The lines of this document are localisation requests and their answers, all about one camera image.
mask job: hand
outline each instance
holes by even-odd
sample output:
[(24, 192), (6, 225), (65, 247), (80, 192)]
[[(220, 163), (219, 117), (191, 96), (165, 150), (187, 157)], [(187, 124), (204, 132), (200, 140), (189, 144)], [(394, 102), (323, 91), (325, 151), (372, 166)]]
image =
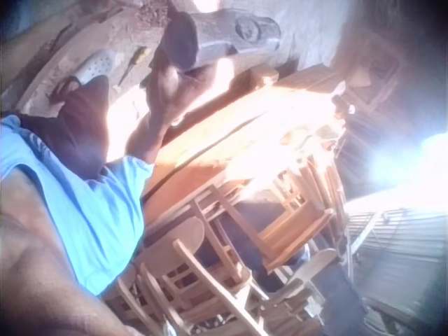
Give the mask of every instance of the hand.
[(180, 73), (169, 63), (165, 52), (158, 48), (153, 59), (146, 98), (151, 121), (168, 128), (176, 119), (189, 112), (198, 99), (214, 84), (217, 65), (205, 66), (188, 73)]

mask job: man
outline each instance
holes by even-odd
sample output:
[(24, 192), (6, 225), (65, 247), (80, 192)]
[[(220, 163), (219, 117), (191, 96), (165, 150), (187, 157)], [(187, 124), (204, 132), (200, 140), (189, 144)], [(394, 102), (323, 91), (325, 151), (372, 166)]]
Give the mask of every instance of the man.
[(86, 85), (70, 78), (57, 118), (2, 119), (2, 335), (131, 335), (95, 296), (124, 270), (143, 234), (139, 199), (165, 132), (214, 74), (178, 74), (157, 50), (150, 113), (126, 156), (108, 164), (105, 76)]

